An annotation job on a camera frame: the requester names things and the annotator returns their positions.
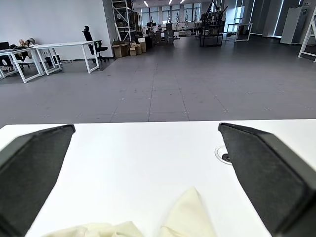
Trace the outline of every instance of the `monitor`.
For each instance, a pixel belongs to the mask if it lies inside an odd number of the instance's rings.
[[[0,42],[0,50],[10,49],[9,42]]]

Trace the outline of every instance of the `black office chair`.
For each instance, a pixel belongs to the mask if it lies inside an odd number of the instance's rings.
[[[91,36],[89,30],[90,30],[90,28],[89,28],[88,26],[84,26],[84,30],[83,30],[82,32],[83,32],[83,34],[84,34],[84,37],[85,37],[85,40],[86,40],[86,41],[93,41],[92,36]],[[102,57],[102,56],[100,55],[100,52],[105,51],[105,50],[107,50],[108,48],[107,48],[107,47],[101,47],[101,45],[102,45],[102,40],[95,41],[95,42],[94,42],[94,45],[95,45],[95,51],[96,51],[97,53],[99,53],[98,59],[100,59],[101,62],[102,62],[102,60],[104,60],[104,62],[105,62],[105,60],[106,60],[107,58],[106,58],[106,57]],[[91,54],[94,55],[93,46],[92,46],[91,44],[89,44],[89,49],[90,49]]]

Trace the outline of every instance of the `white table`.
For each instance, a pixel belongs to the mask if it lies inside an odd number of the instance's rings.
[[[38,74],[36,74],[36,75],[34,75],[34,76],[31,76],[31,77],[29,77],[29,78],[25,78],[25,76],[24,76],[24,74],[23,74],[23,71],[22,71],[22,69],[20,68],[20,66],[19,66],[19,62],[18,62],[18,60],[16,59],[16,57],[15,57],[15,54],[18,54],[18,53],[22,53],[22,52],[27,52],[27,51],[30,51],[31,52],[31,55],[32,55],[32,59],[33,59],[33,61],[34,61],[34,64],[35,64],[35,66],[36,66],[36,69],[37,69],[37,71],[38,71]],[[0,51],[0,56],[5,56],[5,55],[7,55],[7,56],[9,56],[9,58],[10,58],[10,60],[11,60],[11,62],[12,62],[12,65],[13,65],[13,67],[14,67],[14,70],[12,71],[12,72],[9,72],[9,73],[4,73],[1,69],[0,69],[0,76],[2,77],[2,78],[5,78],[6,76],[8,76],[8,75],[11,75],[11,74],[14,74],[14,73],[19,73],[20,74],[20,76],[21,76],[21,78],[22,78],[22,80],[23,80],[23,82],[24,83],[27,83],[28,81],[30,81],[30,80],[32,80],[32,79],[34,79],[34,78],[37,78],[37,77],[40,77],[40,76],[43,76],[44,75],[44,73],[43,73],[43,71],[42,71],[42,69],[41,69],[41,67],[40,67],[40,63],[39,63],[39,61],[38,61],[38,58],[37,58],[37,54],[36,54],[36,52],[35,52],[35,49],[34,49],[34,47],[32,47],[32,46],[30,46],[30,47],[27,47],[27,48],[24,48],[24,49],[20,49],[20,50],[4,50],[4,51]]]
[[[227,39],[227,35],[226,35],[225,41],[226,41],[226,40],[235,40],[235,42],[237,42],[237,41],[249,41],[250,33],[251,33],[251,29],[252,29],[252,23],[227,24],[227,32],[226,32],[226,33],[229,32],[229,31],[228,31],[229,26],[237,26],[236,37],[233,38],[233,39]],[[248,34],[248,38],[247,38],[247,39],[238,39],[238,36],[239,36],[239,27],[240,27],[240,26],[248,26],[248,28],[249,28],[249,34]]]
[[[230,121],[272,132],[316,169],[316,119]],[[218,121],[75,124],[55,187],[26,237],[90,222],[133,221],[157,236],[177,198],[200,192],[218,237],[271,237],[233,167],[214,155]],[[0,149],[16,136],[56,124],[7,125]]]
[[[88,45],[88,44],[91,44],[93,46],[95,62],[97,64],[97,66],[92,68],[92,69],[90,69],[90,67],[89,67],[88,58],[87,58],[87,55],[86,55],[85,50],[84,50],[84,46]],[[83,52],[83,56],[84,56],[84,60],[85,60],[85,63],[86,63],[86,66],[87,66],[87,70],[88,70],[89,74],[91,74],[91,72],[93,72],[94,70],[100,68],[99,67],[99,62],[98,62],[98,56],[97,56],[97,53],[96,53],[96,50],[95,50],[94,41],[69,42],[69,43],[52,43],[52,44],[36,45],[36,46],[34,46],[34,48],[38,52],[40,61],[43,64],[44,70],[45,70],[47,75],[49,75],[50,73],[52,73],[54,71],[62,70],[61,65],[60,65],[60,63],[58,61],[55,49],[56,48],[60,48],[60,47],[71,47],[71,46],[81,46],[82,52]],[[49,55],[49,57],[51,59],[51,62],[53,64],[53,68],[50,69],[50,70],[47,69],[47,66],[44,63],[45,58],[44,58],[43,54],[41,53],[41,50],[43,50],[43,49],[48,49],[48,55]],[[52,55],[56,58],[57,63],[54,62],[54,59],[53,59]]]

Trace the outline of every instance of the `white stand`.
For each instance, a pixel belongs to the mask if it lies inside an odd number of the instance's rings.
[[[314,9],[310,25],[309,25],[309,27],[308,27],[308,29],[306,31],[306,35],[305,35],[305,38],[304,38],[304,41],[303,41],[300,53],[298,54],[299,58],[302,57],[302,54],[306,54],[306,55],[310,55],[310,56],[316,57],[316,54],[305,52],[305,49],[306,49],[306,46],[307,46],[307,43],[308,43],[310,37],[315,37],[315,34],[316,34],[315,20],[316,20],[316,7]]]

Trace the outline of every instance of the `cream cloth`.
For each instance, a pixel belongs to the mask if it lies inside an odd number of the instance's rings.
[[[173,206],[159,237],[216,237],[195,188],[187,190]]]
[[[143,237],[132,222],[116,226],[87,224],[47,234],[43,237]],[[187,190],[175,203],[160,229],[159,237],[216,237],[195,188]]]
[[[116,226],[105,223],[76,226],[43,237],[143,237],[143,235],[133,222],[124,222]]]

